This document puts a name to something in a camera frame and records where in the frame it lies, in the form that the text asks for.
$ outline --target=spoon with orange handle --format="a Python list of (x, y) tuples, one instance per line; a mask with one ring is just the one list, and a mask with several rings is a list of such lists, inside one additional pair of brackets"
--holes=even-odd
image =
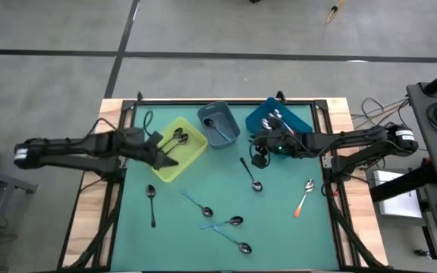
[(296, 211), (294, 211), (294, 217), (300, 217), (300, 212), (301, 212), (301, 206), (303, 206), (303, 202), (307, 197), (307, 194), (313, 190), (313, 188), (315, 187), (315, 181), (313, 179), (309, 179), (305, 184), (304, 184), (304, 195), (303, 198), (300, 202), (300, 205), (296, 208)]

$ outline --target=black metal frame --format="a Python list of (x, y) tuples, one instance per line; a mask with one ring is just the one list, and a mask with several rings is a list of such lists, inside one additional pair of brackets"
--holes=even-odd
[[(319, 115), (318, 115), (318, 111), (317, 111), (317, 110), (320, 110), (322, 112), (323, 118), (325, 119), (327, 133), (333, 133), (332, 123), (331, 123), (331, 120), (329, 117), (329, 110), (328, 110), (328, 105), (327, 105), (326, 100), (294, 100), (294, 101), (290, 100), (289, 102), (287, 102), (281, 91), (278, 93), (277, 98), (282, 103), (289, 104), (289, 105), (308, 105), (311, 109), (311, 114), (312, 114), (312, 118), (313, 118), (313, 125), (314, 125), (314, 129), (316, 132), (321, 131), (321, 128), (319, 126)], [(206, 105), (206, 104), (209, 104), (211, 101), (212, 100), (210, 100), (210, 99), (184, 99), (184, 100), (170, 99), (168, 101), (167, 100), (152, 100), (152, 99), (145, 100), (145, 99), (143, 99), (143, 97), (140, 94), (138, 94), (138, 100), (124, 100), (122, 102), (121, 116), (119, 118), (118, 128), (124, 127), (124, 123), (127, 119), (127, 114), (129, 114), (128, 110), (132, 110), (130, 112), (130, 114), (131, 114), (130, 124), (131, 124), (131, 126), (134, 125), (134, 121), (135, 121), (135, 117), (136, 117), (136, 113), (137, 113), (137, 107), (139, 107), (139, 105)], [(260, 103), (262, 103), (262, 101), (260, 101), (260, 100), (251, 100), (251, 99), (238, 99), (238, 100), (230, 100), (230, 101), (226, 101), (226, 102), (229, 105), (259, 105)], [(123, 183), (121, 183), (121, 185), (119, 187), (118, 198), (116, 199), (116, 203), (115, 203), (115, 208), (117, 209), (117, 213), (119, 213), (119, 210), (121, 207), (122, 194), (123, 194), (123, 190), (124, 190)], [(100, 227), (103, 225), (103, 223), (105, 223), (105, 221), (107, 219), (108, 211), (109, 211), (109, 208), (111, 205), (111, 196), (112, 196), (112, 191), (114, 189), (114, 185), (115, 185), (114, 182), (108, 182), (108, 186), (106, 187), (104, 203), (102, 206), (102, 214), (101, 214), (101, 218), (100, 218), (100, 225), (99, 225)], [(330, 187), (326, 187), (326, 190), (327, 190), (327, 194), (332, 194), (332, 189)], [(352, 221), (351, 221), (350, 211), (348, 208), (347, 195), (346, 195), (345, 189), (344, 189), (342, 184), (339, 185), (338, 194), (339, 194), (339, 197), (341, 199), (341, 210), (344, 213), (344, 216), (347, 219), (348, 223), (351, 225)], [(64, 255), (66, 253), (67, 246), (68, 246), (68, 239), (70, 236), (70, 232), (71, 232), (71, 228), (72, 228), (72, 224), (73, 224), (73, 220), (74, 220), (74, 214), (75, 214), (75, 211), (77, 209), (79, 197), (80, 197), (80, 194), (78, 193), (77, 199), (76, 199), (76, 202), (74, 205), (74, 210), (72, 212), (72, 219), (69, 223), (67, 236), (65, 238), (64, 246), (63, 246), (62, 251), (61, 251), (61, 256), (60, 256), (60, 260), (58, 262), (57, 270), (62, 270), (62, 271), (67, 270), (67, 269), (63, 269), (62, 266), (63, 266), (63, 261), (64, 261)], [(346, 262), (345, 262), (343, 246), (341, 243), (340, 227), (339, 227), (338, 223), (336, 222), (336, 220), (331, 217), (332, 216), (332, 207), (331, 207), (331, 204), (329, 202), (328, 202), (328, 204), (329, 204), (329, 214), (330, 214), (331, 225), (332, 225), (332, 234), (333, 234), (333, 239), (334, 239), (334, 243), (335, 243), (335, 250), (337, 253), (337, 256), (336, 256), (337, 262), (338, 262), (339, 267), (344, 267), (344, 266), (346, 266)], [(110, 240), (110, 250), (109, 250), (109, 255), (107, 258), (106, 266), (100, 265), (100, 256), (102, 253), (102, 242), (101, 242), (99, 244), (98, 251), (96, 251), (96, 254), (93, 256), (93, 262), (92, 262), (91, 268), (101, 268), (104, 271), (110, 269), (117, 226), (118, 226), (118, 217), (117, 217), (117, 220), (115, 221), (113, 228), (112, 228), (112, 234), (111, 234), (111, 240)], [(360, 266), (359, 254), (355, 250), (352, 242), (349, 241), (349, 244), (350, 244), (351, 255), (353, 258), (354, 266)]]

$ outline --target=spoon with blue handle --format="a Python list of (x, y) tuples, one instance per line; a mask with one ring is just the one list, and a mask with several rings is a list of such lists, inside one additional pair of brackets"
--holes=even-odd
[(219, 227), (217, 226), (213, 226), (212, 227), (214, 231), (216, 231), (217, 233), (221, 234), (223, 237), (231, 240), (232, 242), (236, 243), (237, 246), (239, 246), (239, 250), (244, 253), (244, 254), (251, 254), (252, 253), (252, 248), (246, 244), (246, 243), (239, 243), (236, 240), (234, 240), (232, 237), (230, 237), (228, 234), (226, 234), (224, 231), (222, 231)]
[(231, 138), (228, 137), (227, 135), (225, 135), (224, 133), (222, 133), (214, 124), (213, 120), (211, 120), (210, 118), (206, 118), (203, 120), (203, 123), (207, 126), (207, 127), (212, 127), (214, 128), (218, 133), (220, 133), (221, 136), (223, 136), (225, 138), (226, 141), (229, 141)]
[(204, 206), (200, 205), (197, 201), (195, 201), (195, 199), (193, 199), (192, 196), (190, 196), (184, 190), (180, 190), (180, 193), (181, 193), (182, 196), (187, 197), (191, 202), (195, 203), (195, 205), (199, 206), (202, 209), (202, 213), (203, 213), (203, 215), (205, 215), (205, 217), (212, 217), (213, 216), (213, 211), (212, 211), (211, 208), (204, 207)]
[(242, 224), (243, 221), (244, 221), (244, 219), (242, 217), (234, 216), (230, 220), (225, 221), (223, 223), (219, 223), (219, 224), (201, 224), (200, 228), (201, 229), (211, 228), (211, 227), (219, 226), (219, 225), (223, 225), (223, 224), (239, 225), (239, 224)]

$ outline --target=teal table surface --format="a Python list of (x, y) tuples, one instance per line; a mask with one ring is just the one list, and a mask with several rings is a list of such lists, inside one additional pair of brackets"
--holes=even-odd
[[(143, 126), (147, 110), (154, 117), (148, 131), (160, 131), (176, 117), (186, 118), (205, 135), (196, 116), (201, 105), (141, 105), (136, 127)], [(272, 156), (265, 169), (250, 164), (249, 135), (245, 118), (257, 105), (231, 105), (241, 128), (238, 141), (225, 149), (210, 146), (171, 183), (161, 181), (148, 165), (130, 160), (124, 183), (112, 271), (237, 271), (282, 269), (338, 269), (326, 198), (321, 194), (322, 169), (317, 158), (282, 159)], [(298, 117), (313, 126), (309, 105), (289, 105)], [(239, 161), (244, 157), (264, 190), (253, 191), (251, 179)], [(294, 210), (303, 197), (304, 184), (314, 179), (315, 189), (299, 218)], [(156, 189), (156, 228), (146, 186)], [(186, 190), (214, 211), (205, 218), (198, 206), (183, 197)], [(244, 223), (222, 230), (253, 251), (246, 255), (237, 245), (201, 224), (227, 221), (239, 215)]]

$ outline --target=black floor line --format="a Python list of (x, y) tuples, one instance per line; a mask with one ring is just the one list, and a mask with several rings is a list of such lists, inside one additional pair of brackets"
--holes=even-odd
[(176, 58), (176, 59), (225, 59), (225, 60), (273, 60), (273, 61), (368, 61), (395, 63), (432, 63), (437, 57), (382, 57), (350, 55), (292, 55), (256, 53), (207, 53), (207, 52), (125, 52), (126, 58)]
[(118, 55), (115, 57), (114, 65), (112, 65), (111, 76), (109, 77), (109, 82), (107, 82), (107, 87), (105, 88), (104, 99), (112, 98), (112, 94), (114, 93), (115, 83), (118, 81), (122, 58), (124, 57), (124, 52), (126, 51), (127, 41), (129, 41), (130, 31), (133, 28), (134, 17), (137, 14), (137, 6), (139, 2), (140, 0), (133, 0), (133, 4), (130, 7), (129, 15), (127, 16), (126, 27), (122, 33), (121, 43), (119, 44)]
[(0, 55), (114, 57), (117, 54), (113, 51), (0, 49)]

